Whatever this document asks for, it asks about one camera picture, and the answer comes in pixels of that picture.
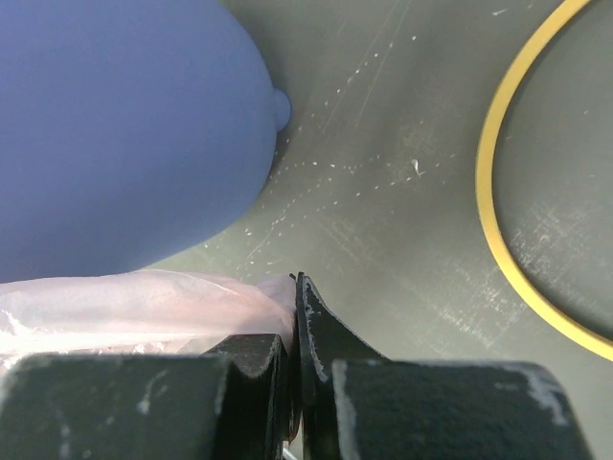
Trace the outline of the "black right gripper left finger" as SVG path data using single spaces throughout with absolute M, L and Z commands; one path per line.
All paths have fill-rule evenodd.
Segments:
M 196 353 L 1 358 L 5 459 L 278 459 L 297 432 L 296 311 Z

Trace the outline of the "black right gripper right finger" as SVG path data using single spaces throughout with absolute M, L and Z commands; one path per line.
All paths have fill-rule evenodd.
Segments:
M 563 388 L 522 361 L 392 360 L 296 281 L 307 459 L 589 459 Z

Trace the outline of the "pink plastic trash bag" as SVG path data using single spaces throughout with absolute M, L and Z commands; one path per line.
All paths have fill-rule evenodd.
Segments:
M 1 358 L 46 353 L 206 351 L 238 334 L 293 341 L 296 282 L 257 285 L 193 272 L 137 270 L 1 286 Z

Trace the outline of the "blue trash bin yellow rim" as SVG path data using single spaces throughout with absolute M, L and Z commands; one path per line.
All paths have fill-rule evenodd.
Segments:
M 1 5 L 1 279 L 154 264 L 238 220 L 289 100 L 216 1 Z

